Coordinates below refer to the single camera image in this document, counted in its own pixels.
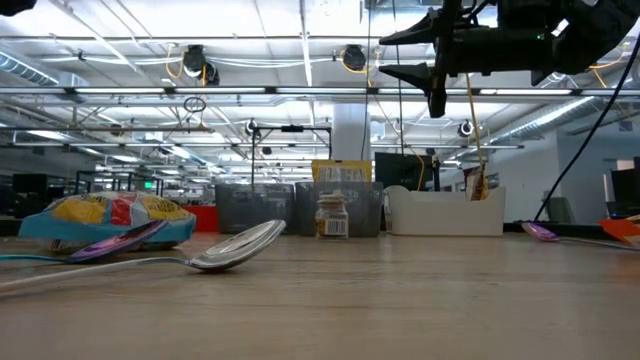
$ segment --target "ceiling pipe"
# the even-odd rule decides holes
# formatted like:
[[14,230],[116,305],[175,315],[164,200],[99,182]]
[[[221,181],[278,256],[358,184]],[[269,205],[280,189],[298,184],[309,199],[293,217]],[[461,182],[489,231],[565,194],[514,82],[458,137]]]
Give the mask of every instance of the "ceiling pipe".
[[[640,86],[640,81],[631,78],[631,81],[628,81],[623,89],[637,89],[638,86]],[[512,140],[524,141],[539,138],[545,132],[603,111],[606,102],[608,99],[604,97],[587,96],[562,104],[548,105],[510,123],[490,136],[482,138],[480,142],[482,144],[499,144]],[[449,159],[456,159],[475,151],[475,148],[459,151],[449,155]]]
[[49,0],[49,2],[53,4],[58,10],[63,12],[65,15],[67,15],[69,18],[73,19],[79,25],[87,29],[87,31],[89,31],[93,35],[93,38],[95,40],[97,40],[100,44],[102,44],[102,46],[104,46],[107,50],[109,50],[113,55],[117,56],[120,60],[124,61],[133,71],[140,74],[141,76],[149,80],[151,83],[155,83],[155,81],[153,81],[142,69],[138,68],[135,64],[129,61],[129,59],[127,59],[126,56],[124,56],[120,51],[114,48],[113,45],[111,45],[100,34],[98,34],[98,32],[95,31],[91,26],[89,26],[89,24],[87,24],[80,17],[74,14],[73,8],[65,4],[62,4],[57,0]]

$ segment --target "yellow cable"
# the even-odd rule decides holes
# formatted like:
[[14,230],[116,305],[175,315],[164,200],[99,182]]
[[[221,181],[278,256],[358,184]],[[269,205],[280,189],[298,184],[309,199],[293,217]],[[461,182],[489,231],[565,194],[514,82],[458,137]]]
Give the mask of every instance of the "yellow cable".
[[612,61],[612,62],[610,62],[608,64],[604,64],[604,65],[589,66],[589,69],[594,69],[594,70],[605,69],[605,68],[608,68],[609,66],[612,66],[612,65],[615,65],[615,64],[619,63],[620,61],[622,61],[622,58],[624,58],[624,49],[626,47],[627,47],[626,45],[623,46],[622,51],[620,51],[620,56],[616,60],[614,60],[614,61]]
[[184,66],[184,53],[182,53],[182,57],[180,58],[180,71],[178,72],[178,75],[176,75],[173,72],[171,72],[171,69],[169,69],[169,60],[171,59],[172,48],[173,46],[169,46],[169,50],[167,52],[167,63],[165,64],[165,68],[167,69],[167,74],[169,74],[170,77],[174,79],[178,79],[180,78],[180,76],[182,76],[182,67]]
[[[602,85],[603,88],[608,89],[607,83],[604,82],[604,79],[602,78],[602,76],[600,75],[598,70],[592,69],[591,71],[593,71],[593,74],[596,76],[596,78],[598,78],[598,81],[600,82],[600,85]],[[624,115],[629,116],[629,113],[627,112],[627,110],[625,108],[623,108],[622,105],[620,105],[619,102],[616,102],[616,105],[618,106],[618,109],[620,109],[620,111]]]
[[604,80],[602,79],[602,76],[600,76],[600,73],[598,72],[598,70],[593,69],[593,73],[596,75],[596,77],[598,78],[598,81],[600,81],[600,85],[602,85],[603,88],[607,88],[607,84],[604,82]]
[[[389,123],[389,126],[391,126],[391,128],[393,129],[393,131],[395,131],[396,135],[398,135],[399,138],[402,137],[402,135],[400,135],[398,130],[396,130],[396,128],[393,127],[393,123],[391,123],[391,120],[389,120],[389,116],[387,116],[387,113],[384,112],[384,109],[382,108],[382,104],[380,104],[380,100],[378,100],[378,97],[374,94],[373,98],[376,99],[376,102],[378,103],[378,107],[380,108],[380,111],[382,111],[382,115],[384,115],[384,118],[387,120],[387,123]],[[422,185],[422,179],[424,178],[424,170],[425,170],[424,160],[422,160],[420,155],[418,155],[415,152],[415,150],[413,150],[412,147],[409,147],[409,150],[411,150],[411,152],[418,158],[418,161],[420,161],[420,164],[422,164],[422,169],[420,170],[420,180],[418,180],[418,189],[416,190],[416,191],[420,191],[420,185]]]
[[473,94],[471,93],[471,77],[469,77],[469,73],[466,73],[465,75],[467,77],[467,93],[469,94],[469,105],[471,106],[471,120],[473,120],[473,131],[476,135],[476,146],[478,147],[478,158],[480,158],[480,165],[484,165],[484,159],[482,158],[482,149],[480,147],[478,121],[476,120],[476,109],[473,105]]

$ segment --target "chip bag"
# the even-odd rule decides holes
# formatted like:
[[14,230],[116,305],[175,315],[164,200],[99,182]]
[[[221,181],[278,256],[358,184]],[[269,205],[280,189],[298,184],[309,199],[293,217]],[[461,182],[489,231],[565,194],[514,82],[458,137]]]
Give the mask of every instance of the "chip bag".
[[25,218],[19,235],[47,239],[50,250],[66,253],[161,219],[169,224],[143,248],[171,248],[189,240],[195,227],[193,214],[156,195],[114,191],[55,201],[41,213]]

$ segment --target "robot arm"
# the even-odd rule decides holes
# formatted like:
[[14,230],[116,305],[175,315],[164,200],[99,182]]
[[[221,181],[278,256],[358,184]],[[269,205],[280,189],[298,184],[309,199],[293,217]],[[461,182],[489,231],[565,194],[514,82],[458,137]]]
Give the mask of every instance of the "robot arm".
[[[461,0],[444,0],[417,24],[380,40],[381,45],[432,43],[434,66],[389,65],[380,71],[424,91],[431,117],[444,115],[447,75],[531,70],[537,85],[552,72],[583,72],[614,49],[640,15],[637,0],[485,0],[462,8]],[[498,8],[498,27],[478,25],[476,15],[487,5]],[[556,37],[562,20],[569,25]]]

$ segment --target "orange object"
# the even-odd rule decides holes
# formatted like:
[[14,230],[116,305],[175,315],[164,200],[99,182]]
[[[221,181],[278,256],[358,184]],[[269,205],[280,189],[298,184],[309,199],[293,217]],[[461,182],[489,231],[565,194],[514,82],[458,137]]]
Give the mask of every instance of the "orange object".
[[640,227],[633,221],[605,219],[599,223],[607,234],[633,247],[640,247]]

